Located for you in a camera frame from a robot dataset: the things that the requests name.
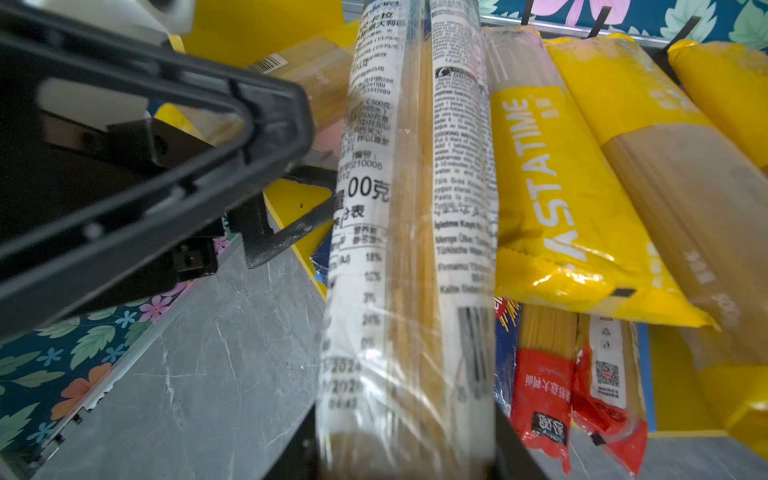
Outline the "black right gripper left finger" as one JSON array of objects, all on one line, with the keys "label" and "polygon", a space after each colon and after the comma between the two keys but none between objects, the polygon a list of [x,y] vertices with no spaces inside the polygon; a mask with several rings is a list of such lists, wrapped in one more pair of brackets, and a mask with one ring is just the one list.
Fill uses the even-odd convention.
[{"label": "black right gripper left finger", "polygon": [[316,415],[307,413],[272,464],[263,480],[313,480],[318,478]]}]

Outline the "blue Barilla rigatoni bag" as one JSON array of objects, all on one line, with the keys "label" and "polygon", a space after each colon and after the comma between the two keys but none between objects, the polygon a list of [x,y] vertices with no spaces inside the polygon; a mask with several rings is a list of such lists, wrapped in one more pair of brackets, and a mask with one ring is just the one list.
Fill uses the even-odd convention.
[{"label": "blue Barilla rigatoni bag", "polygon": [[332,232],[329,231],[310,256],[313,267],[313,279],[324,287],[328,286],[329,256]]}]

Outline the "yellow Pastatime bag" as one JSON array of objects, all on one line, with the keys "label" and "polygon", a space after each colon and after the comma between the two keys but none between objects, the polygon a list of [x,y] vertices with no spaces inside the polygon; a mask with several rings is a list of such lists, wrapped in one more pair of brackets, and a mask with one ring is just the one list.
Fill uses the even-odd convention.
[{"label": "yellow Pastatime bag", "polygon": [[663,262],[705,315],[684,336],[714,414],[765,455],[765,175],[636,42],[546,47]]},{"label": "yellow Pastatime bag", "polygon": [[530,305],[697,328],[540,35],[487,27],[499,232],[498,295]]}]

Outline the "yellow spaghetti bag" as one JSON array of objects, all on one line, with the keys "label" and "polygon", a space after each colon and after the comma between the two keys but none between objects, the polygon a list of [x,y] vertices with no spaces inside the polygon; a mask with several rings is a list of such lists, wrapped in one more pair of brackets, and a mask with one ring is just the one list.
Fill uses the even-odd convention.
[{"label": "yellow spaghetti bag", "polygon": [[767,171],[767,54],[728,42],[681,40],[668,62],[698,108]]},{"label": "yellow spaghetti bag", "polygon": [[[356,33],[341,29],[270,54],[247,66],[246,71],[300,85],[309,100],[315,127],[322,130],[345,116],[355,43]],[[213,146],[234,139],[244,125],[235,113],[173,104],[163,105],[156,117]]]}]

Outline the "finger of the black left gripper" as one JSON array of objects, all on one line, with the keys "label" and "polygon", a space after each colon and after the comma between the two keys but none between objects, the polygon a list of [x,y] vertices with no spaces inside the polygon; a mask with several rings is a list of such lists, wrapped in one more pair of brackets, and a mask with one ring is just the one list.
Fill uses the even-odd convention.
[{"label": "finger of the black left gripper", "polygon": [[[44,106],[56,83],[232,113],[219,147],[147,119],[91,128]],[[63,17],[1,21],[1,332],[215,271],[203,231],[309,152],[304,89]]]},{"label": "finger of the black left gripper", "polygon": [[337,183],[336,171],[303,165],[284,175],[282,180],[303,186],[323,188],[330,193],[330,197],[277,232],[273,231],[269,225],[265,198],[262,192],[230,211],[227,214],[229,226],[232,231],[240,233],[242,236],[245,260],[249,269],[255,269],[268,263],[333,218]]}]

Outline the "blue Barilla spaghetti box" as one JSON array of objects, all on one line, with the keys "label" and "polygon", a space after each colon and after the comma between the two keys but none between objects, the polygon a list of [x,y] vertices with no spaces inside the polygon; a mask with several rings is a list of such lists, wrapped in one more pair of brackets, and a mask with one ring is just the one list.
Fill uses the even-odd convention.
[{"label": "blue Barilla spaghetti box", "polygon": [[522,306],[503,297],[494,298],[496,360],[494,396],[506,418],[511,416]]}]

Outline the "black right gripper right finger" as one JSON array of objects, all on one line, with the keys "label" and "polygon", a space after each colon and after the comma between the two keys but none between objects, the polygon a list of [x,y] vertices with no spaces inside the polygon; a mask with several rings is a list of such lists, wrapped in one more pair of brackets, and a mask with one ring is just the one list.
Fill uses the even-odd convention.
[{"label": "black right gripper right finger", "polygon": [[495,408],[494,479],[548,479],[499,407]]}]

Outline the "blue clear spaghetti bag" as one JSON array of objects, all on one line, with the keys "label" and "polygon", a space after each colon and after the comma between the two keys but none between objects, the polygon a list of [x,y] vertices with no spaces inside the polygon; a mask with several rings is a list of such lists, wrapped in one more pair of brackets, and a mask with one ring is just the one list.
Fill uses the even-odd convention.
[{"label": "blue clear spaghetti bag", "polygon": [[427,5],[369,1],[349,79],[316,400],[323,479],[425,479],[411,259]]},{"label": "blue clear spaghetti bag", "polygon": [[485,52],[474,1],[432,1],[432,232],[444,409],[440,479],[483,479],[494,457],[493,183]]}]

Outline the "red clear labelled spaghetti bag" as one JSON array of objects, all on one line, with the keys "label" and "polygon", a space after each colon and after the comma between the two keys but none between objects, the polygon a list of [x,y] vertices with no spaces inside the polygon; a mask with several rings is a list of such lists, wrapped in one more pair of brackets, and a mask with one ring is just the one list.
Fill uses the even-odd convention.
[{"label": "red clear labelled spaghetti bag", "polygon": [[648,438],[634,324],[580,314],[572,388],[574,423],[630,475],[640,473]]}]

